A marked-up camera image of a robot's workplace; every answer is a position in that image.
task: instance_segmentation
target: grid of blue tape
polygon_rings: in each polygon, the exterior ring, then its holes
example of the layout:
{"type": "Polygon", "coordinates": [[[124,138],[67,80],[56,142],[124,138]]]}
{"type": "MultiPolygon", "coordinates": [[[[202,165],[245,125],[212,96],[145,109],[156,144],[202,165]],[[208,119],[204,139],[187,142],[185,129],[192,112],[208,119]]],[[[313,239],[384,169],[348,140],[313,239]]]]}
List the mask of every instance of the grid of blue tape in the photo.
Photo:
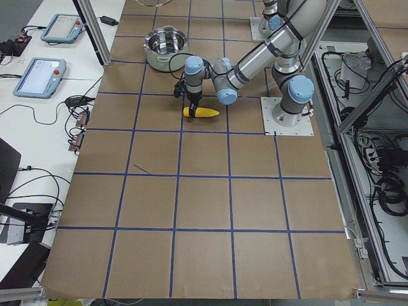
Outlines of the grid of blue tape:
{"type": "MultiPolygon", "coordinates": [[[[224,20],[226,19],[234,19],[234,18],[224,18],[224,0],[220,0],[222,3],[222,35],[223,39],[221,40],[223,42],[223,52],[224,56],[225,54],[225,42],[226,41],[233,41],[233,40],[226,40],[225,39],[225,32],[224,32],[224,20]]],[[[253,3],[254,11],[256,12],[255,9],[255,2],[254,0],[237,0],[237,1],[249,1],[253,3]]],[[[190,11],[191,11],[191,2],[190,2],[190,7],[189,7],[189,16],[186,16],[184,18],[188,18],[188,27],[187,27],[187,37],[188,37],[188,32],[189,32],[189,24],[190,24],[190,11]]],[[[154,14],[154,21],[153,21],[153,26],[152,29],[154,29],[154,24],[156,22],[156,17],[157,17],[157,9],[154,14]]],[[[175,17],[175,18],[180,18],[180,16],[167,16],[167,17],[175,17]]],[[[141,37],[141,36],[118,36],[118,37],[141,37]]],[[[115,221],[115,226],[113,227],[104,227],[104,226],[93,226],[93,227],[87,227],[87,226],[59,226],[58,228],[61,230],[112,230],[113,231],[113,239],[112,239],[112,246],[110,250],[110,257],[109,257],[109,262],[108,262],[108,268],[106,271],[106,277],[105,277],[105,286],[103,290],[103,297],[106,297],[106,292],[108,289],[108,284],[109,284],[109,276],[110,276],[110,269],[112,266],[112,259],[113,259],[113,253],[115,249],[115,243],[116,243],[116,235],[118,231],[169,231],[172,232],[172,242],[171,242],[171,268],[170,268],[170,287],[169,287],[169,297],[171,298],[173,295],[173,271],[174,271],[174,260],[175,260],[175,243],[176,243],[176,233],[177,232],[221,232],[221,233],[230,233],[231,234],[231,258],[232,258],[232,278],[233,278],[233,290],[234,290],[234,298],[238,298],[237,295],[237,276],[236,276],[236,268],[235,268],[235,246],[234,246],[234,234],[235,233],[286,233],[288,235],[288,240],[289,240],[289,248],[290,248],[290,253],[291,253],[291,260],[292,260],[292,265],[293,265],[293,274],[295,277],[295,284],[296,284],[296,291],[298,298],[301,298],[300,294],[300,288],[299,288],[299,282],[298,282],[298,276],[297,276],[297,271],[296,271],[296,261],[295,261],[295,255],[293,251],[293,244],[292,244],[292,239],[291,235],[296,233],[296,234],[306,234],[306,233],[329,233],[329,234],[344,234],[344,231],[330,231],[330,230],[292,230],[290,229],[289,225],[289,218],[288,218],[288,210],[286,206],[286,197],[285,197],[285,190],[283,186],[283,181],[284,180],[331,180],[330,177],[284,177],[282,176],[281,172],[281,162],[280,162],[280,157],[279,157],[279,148],[278,148],[278,143],[277,143],[277,136],[275,135],[273,138],[275,148],[276,148],[276,156],[277,156],[277,164],[278,164],[278,170],[279,170],[279,176],[278,177],[252,177],[252,176],[233,176],[231,174],[231,152],[230,152],[230,135],[233,134],[242,134],[242,135],[263,135],[263,133],[246,133],[246,132],[231,132],[230,131],[230,122],[229,122],[229,113],[228,113],[228,107],[226,107],[226,120],[227,120],[227,128],[226,131],[216,131],[216,132],[211,132],[211,131],[183,131],[183,117],[181,116],[180,120],[180,130],[169,130],[169,131],[158,131],[158,130],[146,130],[146,129],[136,129],[136,124],[137,124],[137,118],[138,118],[138,113],[139,113],[139,107],[140,107],[140,100],[142,96],[146,95],[153,95],[153,96],[172,96],[171,94],[144,94],[142,93],[143,85],[145,82],[145,74],[147,70],[147,63],[146,62],[129,62],[129,61],[117,61],[117,62],[124,62],[124,63],[135,63],[135,64],[144,64],[144,71],[143,71],[143,79],[142,79],[142,84],[140,87],[140,92],[99,92],[99,94],[128,94],[128,95],[135,95],[138,96],[138,106],[136,109],[136,115],[135,115],[135,121],[133,124],[133,129],[98,129],[98,128],[89,128],[89,130],[96,130],[96,131],[129,131],[132,132],[132,138],[131,138],[131,143],[129,147],[129,154],[127,157],[127,163],[126,163],[126,171],[125,173],[96,173],[96,172],[75,172],[75,175],[119,175],[123,176],[123,184],[122,184],[122,191],[120,194],[120,201],[119,201],[119,206],[117,209],[117,215],[116,215],[116,221],[115,221]],[[157,133],[180,133],[180,140],[179,140],[179,148],[178,148],[178,166],[177,166],[177,173],[175,174],[151,174],[151,173],[128,173],[129,170],[129,163],[131,159],[131,153],[132,153],[132,148],[133,148],[133,142],[135,140],[135,134],[136,132],[157,132],[157,133]],[[182,140],[183,140],[183,134],[184,133],[219,133],[219,134],[226,134],[227,136],[227,147],[228,147],[228,176],[222,176],[222,175],[182,175],[180,173],[180,162],[181,162],[181,154],[182,154],[182,140]],[[175,197],[175,208],[174,208],[174,216],[173,216],[173,227],[172,228],[132,228],[132,227],[121,227],[119,226],[119,217],[120,217],[120,210],[122,207],[122,201],[124,197],[124,191],[126,187],[126,180],[128,176],[153,176],[153,177],[176,177],[177,178],[177,183],[176,183],[176,197],[175,197]],[[196,228],[177,228],[177,205],[178,205],[178,196],[179,196],[179,181],[180,177],[200,177],[200,178],[220,178],[220,179],[228,179],[229,180],[229,212],[230,212],[230,222],[231,222],[231,228],[230,229],[196,229],[196,228]],[[232,190],[231,190],[231,180],[233,179],[269,179],[269,180],[279,180],[280,181],[280,188],[282,192],[282,199],[283,199],[283,205],[284,205],[284,214],[286,218],[286,227],[287,229],[236,229],[234,228],[233,225],[233,198],[232,198],[232,190]]],[[[266,89],[267,92],[269,92],[268,88],[268,77],[266,74],[266,69],[265,69],[265,83],[266,83],[266,89]]]]}

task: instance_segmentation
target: white table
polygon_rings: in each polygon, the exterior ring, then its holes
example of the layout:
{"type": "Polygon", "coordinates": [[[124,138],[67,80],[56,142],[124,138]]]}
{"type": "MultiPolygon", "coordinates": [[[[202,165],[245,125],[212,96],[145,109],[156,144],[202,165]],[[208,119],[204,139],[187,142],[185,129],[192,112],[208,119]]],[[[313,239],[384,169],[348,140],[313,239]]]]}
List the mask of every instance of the white table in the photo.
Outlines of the white table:
{"type": "MultiPolygon", "coordinates": [[[[125,0],[91,0],[97,17],[106,15],[119,21],[125,0]]],[[[29,22],[29,25],[46,26],[56,13],[77,14],[71,0],[44,0],[37,12],[29,22]]],[[[111,27],[101,24],[101,30],[106,44],[110,49],[113,43],[117,26],[111,27]]],[[[17,85],[17,79],[0,79],[0,112],[16,104],[29,105],[35,109],[36,118],[40,122],[52,122],[55,119],[55,108],[67,97],[85,94],[85,92],[103,74],[103,68],[98,62],[96,54],[87,37],[82,33],[72,44],[49,46],[40,40],[41,31],[30,31],[33,36],[21,57],[15,57],[6,66],[0,66],[0,73],[13,73],[21,75],[33,57],[48,57],[65,59],[67,70],[59,84],[55,94],[50,99],[20,98],[13,96],[12,92],[17,85]]],[[[87,94],[95,97],[99,83],[87,94]]],[[[35,123],[33,113],[28,108],[15,107],[0,115],[0,138],[8,142],[22,155],[21,167],[31,165],[35,168],[43,168],[54,175],[60,175],[68,180],[71,179],[77,156],[68,152],[67,135],[64,124],[69,115],[65,105],[59,107],[57,122],[51,126],[43,126],[35,123]]],[[[70,118],[68,129],[75,126],[75,120],[70,118]]],[[[28,180],[42,176],[46,173],[41,171],[20,171],[17,173],[13,188],[28,180]]],[[[64,201],[68,192],[68,184],[59,180],[61,187],[59,198],[64,201]]],[[[19,189],[14,196],[25,194],[49,194],[56,195],[57,189],[52,178],[35,180],[29,185],[19,189]]],[[[25,198],[8,200],[7,205],[16,202],[40,202],[53,203],[52,198],[25,198]]],[[[52,245],[55,230],[45,233],[43,242],[52,245]]],[[[9,269],[23,253],[27,245],[0,244],[0,279],[8,273],[9,269]]]]}
{"type": "MultiPolygon", "coordinates": [[[[97,17],[106,15],[120,20],[124,0],[91,0],[97,17]]],[[[77,14],[70,0],[44,0],[29,22],[29,25],[47,26],[56,13],[77,14]]],[[[110,26],[99,22],[106,45],[110,49],[115,37],[117,26],[110,26]]],[[[86,32],[70,44],[49,45],[40,39],[43,31],[29,31],[33,38],[24,50],[22,56],[15,57],[6,66],[0,66],[0,73],[14,73],[21,75],[33,57],[65,59],[67,70],[64,78],[76,80],[97,80],[103,74],[103,68],[94,52],[91,41],[86,32]]]]}

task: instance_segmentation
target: tablet screen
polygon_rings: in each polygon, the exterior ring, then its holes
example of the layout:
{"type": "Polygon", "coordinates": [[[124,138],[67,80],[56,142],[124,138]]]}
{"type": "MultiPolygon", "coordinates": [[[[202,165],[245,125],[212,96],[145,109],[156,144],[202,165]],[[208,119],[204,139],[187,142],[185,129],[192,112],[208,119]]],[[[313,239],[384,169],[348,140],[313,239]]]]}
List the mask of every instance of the tablet screen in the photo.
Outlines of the tablet screen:
{"type": "Polygon", "coordinates": [[[77,21],[78,16],[59,15],[47,33],[48,37],[67,38],[77,21]]]}
{"type": "Polygon", "coordinates": [[[18,91],[42,94],[58,66],[59,61],[35,60],[18,91]]]}

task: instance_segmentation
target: stainless steel pot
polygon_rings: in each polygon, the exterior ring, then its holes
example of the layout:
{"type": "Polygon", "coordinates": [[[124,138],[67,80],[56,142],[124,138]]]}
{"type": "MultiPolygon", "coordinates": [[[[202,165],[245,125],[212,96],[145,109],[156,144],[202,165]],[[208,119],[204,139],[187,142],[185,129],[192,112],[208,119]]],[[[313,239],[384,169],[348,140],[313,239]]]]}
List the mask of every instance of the stainless steel pot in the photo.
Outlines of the stainless steel pot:
{"type": "MultiPolygon", "coordinates": [[[[179,53],[188,52],[187,37],[182,31],[167,25],[155,29],[146,36],[145,55],[147,62],[159,71],[169,72],[169,61],[179,53]]],[[[171,60],[171,70],[184,66],[188,55],[178,55],[171,60]]]]}

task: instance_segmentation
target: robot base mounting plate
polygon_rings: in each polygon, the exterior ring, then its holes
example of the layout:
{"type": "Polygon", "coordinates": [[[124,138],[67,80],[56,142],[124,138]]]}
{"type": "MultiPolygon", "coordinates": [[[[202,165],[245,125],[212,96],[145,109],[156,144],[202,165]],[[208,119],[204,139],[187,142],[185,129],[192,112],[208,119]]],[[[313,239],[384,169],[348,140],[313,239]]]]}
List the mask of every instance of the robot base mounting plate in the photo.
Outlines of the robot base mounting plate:
{"type": "MultiPolygon", "coordinates": [[[[273,108],[281,102],[279,97],[261,97],[263,126],[265,135],[267,136],[314,136],[312,123],[309,116],[301,118],[300,122],[294,127],[284,127],[276,123],[272,118],[273,108]]],[[[307,107],[303,109],[303,113],[307,113],[307,107]]]]}

